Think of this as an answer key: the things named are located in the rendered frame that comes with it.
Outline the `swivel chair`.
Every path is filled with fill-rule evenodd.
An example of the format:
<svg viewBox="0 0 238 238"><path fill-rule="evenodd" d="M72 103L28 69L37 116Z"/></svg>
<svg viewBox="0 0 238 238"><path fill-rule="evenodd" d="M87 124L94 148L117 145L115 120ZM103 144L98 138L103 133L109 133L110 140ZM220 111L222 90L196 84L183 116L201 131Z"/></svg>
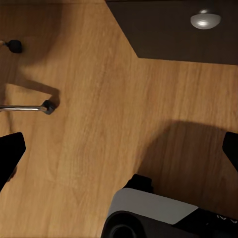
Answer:
<svg viewBox="0 0 238 238"><path fill-rule="evenodd" d="M0 49L2 46L6 46L12 53L21 53L21 42L19 40L10 40L7 43L4 40L0 40ZM37 111L44 112L47 115L51 115L56 105L50 100L46 100L40 106L2 106L0 105L0 111Z"/></svg>

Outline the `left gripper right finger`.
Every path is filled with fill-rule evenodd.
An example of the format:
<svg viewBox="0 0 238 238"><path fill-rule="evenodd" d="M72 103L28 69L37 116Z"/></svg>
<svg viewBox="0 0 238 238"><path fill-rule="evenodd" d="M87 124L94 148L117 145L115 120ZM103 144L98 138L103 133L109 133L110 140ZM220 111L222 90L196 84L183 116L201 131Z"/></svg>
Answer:
<svg viewBox="0 0 238 238"><path fill-rule="evenodd" d="M222 149L238 172L238 134L227 132Z"/></svg>

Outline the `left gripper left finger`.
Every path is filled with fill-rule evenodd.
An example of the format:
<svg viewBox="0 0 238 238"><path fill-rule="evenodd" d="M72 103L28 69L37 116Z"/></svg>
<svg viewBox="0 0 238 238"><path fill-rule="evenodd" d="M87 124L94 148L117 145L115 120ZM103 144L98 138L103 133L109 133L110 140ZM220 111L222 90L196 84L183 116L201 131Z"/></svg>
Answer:
<svg viewBox="0 0 238 238"><path fill-rule="evenodd" d="M26 151L22 132L0 137L0 191Z"/></svg>

